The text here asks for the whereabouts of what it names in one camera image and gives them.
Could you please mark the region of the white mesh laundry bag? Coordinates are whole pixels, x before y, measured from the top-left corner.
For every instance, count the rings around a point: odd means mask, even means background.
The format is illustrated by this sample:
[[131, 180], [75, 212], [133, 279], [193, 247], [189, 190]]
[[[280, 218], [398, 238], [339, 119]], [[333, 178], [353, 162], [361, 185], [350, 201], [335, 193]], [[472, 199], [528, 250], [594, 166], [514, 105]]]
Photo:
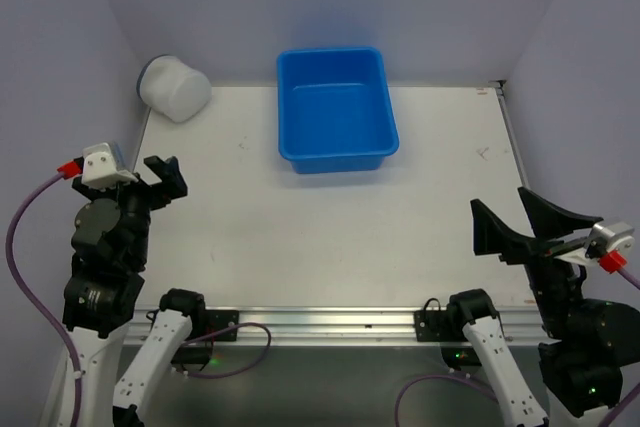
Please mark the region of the white mesh laundry bag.
[[183, 123], [211, 101], [212, 87], [202, 72], [175, 56], [160, 55], [142, 68], [136, 93], [153, 111], [174, 123]]

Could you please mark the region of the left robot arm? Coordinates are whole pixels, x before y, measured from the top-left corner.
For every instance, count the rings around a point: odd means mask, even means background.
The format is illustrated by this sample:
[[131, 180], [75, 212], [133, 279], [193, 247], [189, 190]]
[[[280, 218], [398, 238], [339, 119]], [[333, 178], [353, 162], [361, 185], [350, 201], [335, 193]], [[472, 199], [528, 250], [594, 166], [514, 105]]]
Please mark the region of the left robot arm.
[[158, 182], [128, 172], [101, 189], [81, 178], [87, 199], [75, 217], [71, 278], [62, 323], [73, 348], [58, 426], [141, 426], [153, 393], [184, 341], [205, 331], [202, 294], [172, 288], [159, 302], [151, 330], [123, 375], [117, 373], [144, 279], [151, 214], [187, 196], [175, 157], [145, 158]]

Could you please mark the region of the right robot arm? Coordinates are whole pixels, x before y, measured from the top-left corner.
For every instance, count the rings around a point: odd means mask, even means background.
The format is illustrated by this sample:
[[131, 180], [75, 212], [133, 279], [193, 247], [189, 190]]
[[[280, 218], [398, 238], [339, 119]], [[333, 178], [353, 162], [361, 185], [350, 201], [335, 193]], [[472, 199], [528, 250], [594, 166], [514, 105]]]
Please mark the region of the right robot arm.
[[620, 220], [571, 212], [521, 187], [532, 233], [504, 223], [481, 200], [470, 203], [473, 251], [521, 266], [549, 340], [538, 347], [549, 398], [542, 408], [510, 353], [501, 318], [482, 289], [451, 296], [451, 327], [471, 344], [507, 426], [608, 426], [638, 396], [621, 394], [625, 366], [639, 361], [639, 312], [627, 304], [589, 299], [590, 267], [625, 276], [634, 229]]

